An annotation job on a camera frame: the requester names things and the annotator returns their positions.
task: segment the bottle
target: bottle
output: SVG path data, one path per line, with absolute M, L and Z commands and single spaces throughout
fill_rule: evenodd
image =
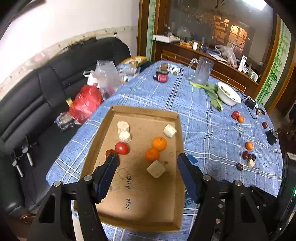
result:
M 192 49 L 196 51 L 197 50 L 197 46 L 198 46 L 198 43 L 197 42 L 194 42 Z
M 168 37 L 172 35 L 170 27 L 168 27 Z
M 205 37 L 202 37 L 202 43 L 200 45 L 200 51 L 203 51 L 203 45 L 205 44 Z

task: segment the stain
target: stain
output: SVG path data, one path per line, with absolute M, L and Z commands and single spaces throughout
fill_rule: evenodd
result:
M 121 180 L 126 179 L 128 176 L 128 171 L 124 168 L 120 168 L 118 171 L 118 176 Z
M 112 186 L 112 191 L 114 192 L 114 191 L 117 191 L 119 189 L 119 186 L 117 185 L 117 184 L 114 184 L 113 186 Z

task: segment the black cable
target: black cable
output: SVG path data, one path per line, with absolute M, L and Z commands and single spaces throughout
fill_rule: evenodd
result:
M 236 91 L 236 90 L 234 90 L 234 91 L 242 94 L 242 96 L 244 97 L 244 98 L 242 99 L 242 101 L 243 101 L 244 99 L 247 99 L 247 96 L 244 95 L 242 92 L 240 92 L 240 91 Z M 252 116 L 251 111 L 250 111 L 250 107 L 249 107 L 249 106 L 247 106 L 247 107 L 248 107 L 248 110 L 249 110 L 250 115 Z M 254 120 L 256 120 L 256 119 L 258 118 L 257 111 L 256 111 L 256 118 L 254 118 L 254 116 L 252 116 L 252 118 L 253 118 Z

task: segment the white wall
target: white wall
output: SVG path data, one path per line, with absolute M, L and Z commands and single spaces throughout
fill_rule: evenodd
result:
M 59 41 L 102 28 L 137 26 L 138 15 L 139 0 L 46 0 L 12 22 L 0 40 L 0 83 Z M 125 38 L 134 39 L 126 42 L 132 55 L 136 55 L 135 33 Z

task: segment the screw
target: screw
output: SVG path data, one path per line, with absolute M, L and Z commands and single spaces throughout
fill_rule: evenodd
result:
M 212 177 L 210 175 L 203 175 L 202 179 L 205 180 L 205 181 L 209 181 L 209 180 L 212 179 Z
M 85 181 L 90 181 L 92 179 L 92 176 L 91 175 L 86 175 L 84 178 L 83 178 L 83 180 L 85 180 Z
M 235 180 L 234 184 L 237 185 L 238 187 L 242 185 L 242 182 L 240 180 Z
M 61 181 L 55 181 L 55 182 L 54 182 L 54 186 L 55 186 L 55 187 L 58 187 L 59 185 L 61 185 Z

